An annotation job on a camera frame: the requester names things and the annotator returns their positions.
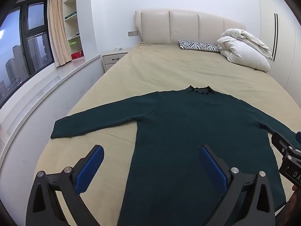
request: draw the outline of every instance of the beige curtain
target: beige curtain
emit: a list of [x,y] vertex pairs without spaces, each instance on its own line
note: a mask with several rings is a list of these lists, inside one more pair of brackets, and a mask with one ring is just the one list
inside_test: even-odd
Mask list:
[[62,0],[48,0],[48,27],[56,67],[71,61],[63,22]]

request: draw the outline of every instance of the blue sky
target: blue sky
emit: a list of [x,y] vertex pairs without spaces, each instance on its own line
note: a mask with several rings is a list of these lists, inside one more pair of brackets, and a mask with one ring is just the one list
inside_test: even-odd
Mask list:
[[[33,24],[33,27],[43,24],[43,17],[39,16],[43,14],[43,6],[31,6],[30,9],[32,12],[30,13],[30,22]],[[0,38],[0,82],[4,80],[6,87],[10,85],[10,81],[5,64],[9,59],[14,57],[12,48],[15,45],[20,45],[19,15],[19,10],[10,13],[0,28],[0,31],[2,31],[0,35],[3,33]],[[38,37],[38,44],[41,57],[43,57],[45,52],[41,36]]]

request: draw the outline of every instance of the metal screw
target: metal screw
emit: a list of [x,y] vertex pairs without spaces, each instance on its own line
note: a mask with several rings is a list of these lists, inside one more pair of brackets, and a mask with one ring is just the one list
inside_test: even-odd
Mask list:
[[232,167],[231,168],[231,172],[233,172],[233,173],[238,173],[239,172],[239,170],[238,170],[238,168],[237,167]]
[[264,171],[260,171],[260,172],[259,172],[259,175],[260,175],[260,176],[265,176],[265,172],[264,172]]
[[71,167],[65,167],[65,169],[64,169],[64,173],[69,173],[71,171],[72,171]]
[[38,174],[37,174],[38,177],[41,177],[41,176],[43,176],[43,175],[44,175],[44,172],[43,172],[43,171],[39,171]]

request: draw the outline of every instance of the red box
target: red box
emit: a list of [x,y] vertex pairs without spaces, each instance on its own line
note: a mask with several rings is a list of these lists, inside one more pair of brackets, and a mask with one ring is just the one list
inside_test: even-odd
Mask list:
[[71,58],[72,59],[78,59],[78,58],[81,58],[81,57],[83,57],[84,56],[84,51],[82,50],[82,51],[79,51],[79,52],[77,52],[77,53],[73,53],[73,54],[71,54]]

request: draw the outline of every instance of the bed sheet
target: bed sheet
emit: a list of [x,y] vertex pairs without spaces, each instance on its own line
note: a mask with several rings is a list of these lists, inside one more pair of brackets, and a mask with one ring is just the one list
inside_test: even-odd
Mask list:
[[[230,94],[271,115],[292,131],[301,130],[301,109],[268,74],[230,63],[218,53],[181,50],[174,44],[140,43],[94,84],[69,115],[136,95],[181,90],[190,85],[210,86]],[[74,166],[94,145],[102,145],[104,161],[81,198],[100,225],[116,226],[136,131],[136,122],[131,122],[79,137],[50,140],[34,175],[40,170],[59,173],[64,167]],[[271,147],[280,166],[282,156]],[[281,179],[289,199],[292,184],[283,176]],[[69,224],[76,225],[60,192],[58,198]]]

